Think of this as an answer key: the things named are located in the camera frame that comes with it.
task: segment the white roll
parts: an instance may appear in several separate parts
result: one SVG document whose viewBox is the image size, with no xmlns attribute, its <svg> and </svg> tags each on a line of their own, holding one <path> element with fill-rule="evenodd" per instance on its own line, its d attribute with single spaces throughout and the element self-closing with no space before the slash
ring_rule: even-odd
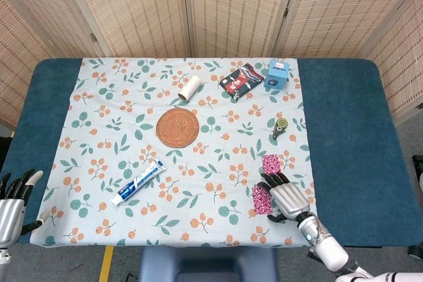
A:
<svg viewBox="0 0 423 282">
<path fill-rule="evenodd" d="M 190 100 L 191 96 L 197 91 L 201 83 L 201 79 L 198 76 L 192 76 L 187 84 L 178 93 L 179 98 L 185 102 Z"/>
</svg>

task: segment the wicker room divider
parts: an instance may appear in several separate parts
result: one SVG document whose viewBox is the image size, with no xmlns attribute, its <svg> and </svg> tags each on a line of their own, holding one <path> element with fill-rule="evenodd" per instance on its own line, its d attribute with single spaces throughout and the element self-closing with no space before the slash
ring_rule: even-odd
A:
<svg viewBox="0 0 423 282">
<path fill-rule="evenodd" d="M 11 127 L 51 57 L 362 57 L 378 65 L 394 118 L 423 102 L 422 0 L 1 0 L 0 19 Z"/>
</svg>

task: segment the small blue box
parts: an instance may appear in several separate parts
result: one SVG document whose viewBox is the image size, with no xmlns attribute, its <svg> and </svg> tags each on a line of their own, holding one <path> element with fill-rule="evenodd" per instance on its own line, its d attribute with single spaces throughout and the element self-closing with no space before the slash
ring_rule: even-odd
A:
<svg viewBox="0 0 423 282">
<path fill-rule="evenodd" d="M 271 59 L 269 63 L 269 70 L 267 72 L 266 79 L 264 80 L 264 87 L 278 90 L 283 89 L 288 78 L 288 71 L 289 63 Z"/>
</svg>

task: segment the robot finger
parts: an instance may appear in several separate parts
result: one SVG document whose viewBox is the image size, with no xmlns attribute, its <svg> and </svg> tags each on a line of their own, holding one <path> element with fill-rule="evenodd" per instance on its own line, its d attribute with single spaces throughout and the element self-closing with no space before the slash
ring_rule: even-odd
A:
<svg viewBox="0 0 423 282">
<path fill-rule="evenodd" d="M 15 186 L 15 190 L 13 191 L 12 198 L 21 198 L 24 193 L 25 183 L 29 180 L 29 178 L 34 174 L 35 169 L 31 168 L 30 170 L 26 171 L 18 180 L 18 183 Z"/>
<path fill-rule="evenodd" d="M 28 232 L 33 231 L 34 229 L 37 229 L 38 227 L 41 227 L 46 222 L 49 214 L 50 214 L 50 210 L 47 209 L 41 213 L 40 217 L 36 221 L 22 226 L 20 235 L 23 236 L 24 234 L 27 234 Z"/>
<path fill-rule="evenodd" d="M 5 198 L 7 182 L 11 178 L 11 175 L 11 173 L 6 173 L 0 180 L 0 199 Z"/>
<path fill-rule="evenodd" d="M 269 175 L 262 173 L 262 177 L 266 180 L 266 182 L 268 182 L 271 188 L 275 188 L 276 186 L 278 186 L 278 183 L 273 181 L 273 178 L 271 178 Z"/>
<path fill-rule="evenodd" d="M 276 174 L 273 174 L 272 173 L 272 174 L 270 174 L 270 177 L 273 178 L 273 181 L 275 181 L 276 183 L 278 183 L 278 185 L 282 185 L 283 184 L 282 180 Z"/>
<path fill-rule="evenodd" d="M 18 178 L 16 180 L 13 180 L 9 189 L 6 191 L 5 198 L 12 198 L 13 192 L 15 191 L 15 187 L 18 184 L 18 182 L 19 182 Z"/>
<path fill-rule="evenodd" d="M 283 183 L 285 183 L 285 184 L 289 183 L 289 179 L 285 176 L 284 173 L 278 172 L 278 173 L 276 173 L 276 175 L 278 175 L 280 177 L 280 179 L 282 180 Z"/>
<path fill-rule="evenodd" d="M 284 214 L 280 214 L 278 216 L 273 216 L 273 215 L 267 215 L 267 218 L 270 221 L 273 221 L 274 223 L 279 223 L 280 221 L 285 221 L 287 218 L 284 216 Z"/>
<path fill-rule="evenodd" d="M 31 168 L 30 170 L 26 171 L 20 179 L 22 180 L 22 183 L 25 184 L 28 182 L 29 178 L 35 173 L 35 169 Z"/>
<path fill-rule="evenodd" d="M 260 186 L 261 188 L 264 188 L 266 192 L 270 193 L 270 186 L 267 183 L 259 182 L 257 183 L 257 186 Z"/>
</svg>

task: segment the book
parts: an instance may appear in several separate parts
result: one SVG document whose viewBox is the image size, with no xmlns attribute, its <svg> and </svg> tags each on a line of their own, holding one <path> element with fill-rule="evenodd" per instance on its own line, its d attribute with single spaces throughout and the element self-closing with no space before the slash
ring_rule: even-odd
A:
<svg viewBox="0 0 423 282">
<path fill-rule="evenodd" d="M 238 100 L 264 80 L 249 64 L 244 64 L 232 74 L 220 81 L 220 86 L 233 98 Z"/>
</svg>

